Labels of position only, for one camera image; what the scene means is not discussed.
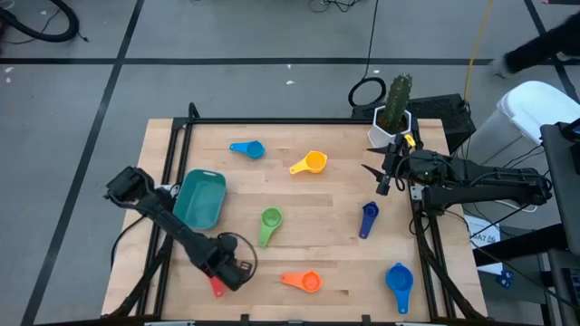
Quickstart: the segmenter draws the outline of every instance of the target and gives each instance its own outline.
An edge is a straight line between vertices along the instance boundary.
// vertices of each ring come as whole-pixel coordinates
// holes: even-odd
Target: handle
[[[209,283],[211,284],[211,289],[213,290],[216,298],[224,295],[224,284],[216,276],[210,277]]]
[[[304,273],[282,273],[280,276],[280,282],[303,289],[304,286],[302,280],[304,278]]]
[[[229,149],[247,154],[247,143],[233,143],[229,145]]]
[[[300,162],[298,162],[298,163],[294,164],[292,167],[290,167],[290,174],[296,174],[298,172],[306,171],[309,169],[310,169],[310,167],[308,167],[308,164],[306,164],[306,158],[304,158]]]
[[[362,217],[361,230],[359,231],[359,236],[362,239],[366,239],[369,236],[373,223],[374,223],[373,217],[370,216]]]
[[[270,236],[272,235],[275,229],[276,229],[275,227],[270,227],[262,223],[262,226],[260,227],[260,239],[258,241],[258,245],[260,247],[262,248],[267,247],[268,241],[270,240]]]
[[[394,291],[397,299],[397,310],[400,314],[409,312],[409,294],[411,291]]]

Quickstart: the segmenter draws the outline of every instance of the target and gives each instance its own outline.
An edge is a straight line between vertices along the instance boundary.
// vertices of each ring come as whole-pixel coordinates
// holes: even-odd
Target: green measuring cup
[[[280,212],[280,208],[267,208],[262,212],[260,221],[260,240],[258,241],[258,245],[266,248],[270,235],[282,224],[282,212]]]

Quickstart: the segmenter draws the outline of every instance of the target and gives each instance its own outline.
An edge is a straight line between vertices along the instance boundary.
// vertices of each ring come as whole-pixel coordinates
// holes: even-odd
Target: person
[[[545,34],[491,62],[492,72],[507,78],[557,56],[561,61],[580,59],[580,12]]]

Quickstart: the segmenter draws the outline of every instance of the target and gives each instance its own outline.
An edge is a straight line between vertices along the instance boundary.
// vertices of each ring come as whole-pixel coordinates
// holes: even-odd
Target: white pot
[[[374,118],[372,119],[372,127],[369,130],[368,134],[371,146],[373,146],[374,148],[381,148],[389,145],[389,143],[395,141],[395,137],[397,136],[397,134],[392,135],[377,125],[377,115],[379,114],[379,111],[383,109],[384,105],[374,109]],[[405,116],[407,117],[407,129],[405,131],[400,132],[403,135],[411,133],[411,113],[405,110]]]

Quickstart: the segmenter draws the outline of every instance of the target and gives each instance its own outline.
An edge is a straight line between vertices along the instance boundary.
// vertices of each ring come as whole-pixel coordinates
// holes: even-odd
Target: red object
[[[211,284],[211,289],[214,291],[216,298],[224,295],[224,284],[216,276],[209,278],[209,283]]]

